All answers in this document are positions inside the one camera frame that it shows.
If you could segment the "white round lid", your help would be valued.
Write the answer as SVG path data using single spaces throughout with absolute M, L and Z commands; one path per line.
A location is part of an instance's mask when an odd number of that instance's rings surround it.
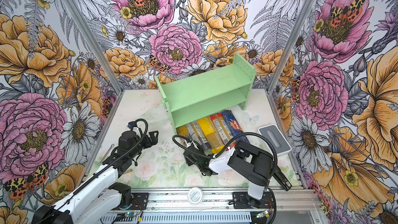
M 203 191 L 198 187 L 192 187 L 187 194 L 188 202 L 191 205 L 199 205 L 204 198 Z

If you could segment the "clear white-label spaghetti bag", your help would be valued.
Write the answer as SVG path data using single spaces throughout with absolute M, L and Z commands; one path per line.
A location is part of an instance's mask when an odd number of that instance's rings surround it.
M 210 145 L 197 121 L 187 124 L 186 127 L 193 140 L 197 141 L 203 150 L 210 150 Z

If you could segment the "green wooden shelf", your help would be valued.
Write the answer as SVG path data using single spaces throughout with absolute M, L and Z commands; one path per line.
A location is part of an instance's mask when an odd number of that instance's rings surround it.
M 246 108 L 257 70 L 240 54 L 231 65 L 176 80 L 169 84 L 155 81 L 162 105 L 173 128 L 227 110 L 235 105 Z

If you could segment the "blue Barilla spaghetti box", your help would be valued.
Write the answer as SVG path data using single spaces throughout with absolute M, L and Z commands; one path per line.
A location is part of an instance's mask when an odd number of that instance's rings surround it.
M 239 125 L 231 110 L 223 110 L 221 114 L 233 137 L 243 133 L 241 126 Z

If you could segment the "yellow spaghetti bag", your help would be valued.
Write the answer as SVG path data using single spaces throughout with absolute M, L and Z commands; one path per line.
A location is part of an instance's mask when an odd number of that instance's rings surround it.
M 211 119 L 209 117 L 204 117 L 198 119 L 197 122 L 210 144 L 211 152 L 214 154 L 219 153 L 224 148 L 224 142 L 216 128 L 213 126 Z

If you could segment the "blue-bottom Arko spaghetti bag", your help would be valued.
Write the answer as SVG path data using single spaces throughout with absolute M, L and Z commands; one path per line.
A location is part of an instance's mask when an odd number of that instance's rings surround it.
M 176 129 L 177 134 L 180 136 L 183 136 L 184 139 L 182 138 L 177 138 L 179 143 L 183 145 L 184 147 L 189 147 L 193 145 L 193 139 L 191 135 L 189 134 L 188 128 L 184 125 Z

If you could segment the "small wooden stick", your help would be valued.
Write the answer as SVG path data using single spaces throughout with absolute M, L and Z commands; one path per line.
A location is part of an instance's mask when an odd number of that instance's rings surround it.
M 100 165 L 102 165 L 104 163 L 104 161 L 109 157 L 109 154 L 113 151 L 115 145 L 111 144 L 111 146 L 109 147 L 109 149 L 105 152 L 102 160 L 100 161 Z

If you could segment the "red spaghetti bag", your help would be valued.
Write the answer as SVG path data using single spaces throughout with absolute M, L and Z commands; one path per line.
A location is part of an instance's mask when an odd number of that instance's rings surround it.
M 212 121 L 214 127 L 216 128 L 221 140 L 224 144 L 227 144 L 233 137 L 231 131 L 229 130 L 226 121 L 224 120 L 221 113 L 216 113 L 210 115 L 210 120 Z

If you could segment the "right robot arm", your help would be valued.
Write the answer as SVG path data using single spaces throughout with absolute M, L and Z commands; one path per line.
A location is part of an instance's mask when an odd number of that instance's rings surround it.
M 270 152 L 245 142 L 238 142 L 232 149 L 213 156 L 205 155 L 192 144 L 184 148 L 183 156 L 187 165 L 195 165 L 204 176 L 219 175 L 233 170 L 247 179 L 247 205 L 260 208 L 263 193 L 269 187 L 271 177 L 278 167 L 277 150 L 272 143 L 267 144 Z

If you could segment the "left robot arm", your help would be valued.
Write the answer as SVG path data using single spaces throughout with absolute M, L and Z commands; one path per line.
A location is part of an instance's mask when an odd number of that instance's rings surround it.
M 158 143 L 158 131 L 138 136 L 135 131 L 122 133 L 119 145 L 101 167 L 82 185 L 53 206 L 42 206 L 34 214 L 34 224 L 94 224 L 115 208 L 133 204 L 131 187 L 117 180 L 136 162 L 144 149 Z

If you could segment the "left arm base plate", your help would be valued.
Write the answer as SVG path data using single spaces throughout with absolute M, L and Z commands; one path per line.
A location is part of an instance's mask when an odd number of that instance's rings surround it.
M 144 192 L 136 192 L 132 193 L 132 202 L 129 205 L 129 207 L 126 210 L 129 211 L 139 211 L 139 210 L 146 210 L 147 205 L 148 205 L 148 198 L 149 198 L 149 193 L 144 193 Z

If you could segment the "aluminium front rail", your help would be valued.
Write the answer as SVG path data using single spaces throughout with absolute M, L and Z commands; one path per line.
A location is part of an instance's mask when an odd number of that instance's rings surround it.
M 234 192 L 246 192 L 246 188 L 201 188 L 202 193 L 194 197 L 198 203 L 189 201 L 190 188 L 145 188 L 132 189 L 132 195 L 147 193 L 148 198 L 140 203 L 146 213 L 177 213 L 177 212 L 212 212 L 234 211 L 229 202 L 234 200 Z M 281 187 L 273 187 L 276 204 L 273 209 L 278 211 L 320 211 L 321 203 L 313 190 L 293 187 L 285 191 Z

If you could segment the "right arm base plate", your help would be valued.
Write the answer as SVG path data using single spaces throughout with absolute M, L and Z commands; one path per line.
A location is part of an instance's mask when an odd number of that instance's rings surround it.
M 276 207 L 273 193 L 264 191 L 260 200 L 252 198 L 247 192 L 236 191 L 232 193 L 232 203 L 235 209 L 272 209 Z

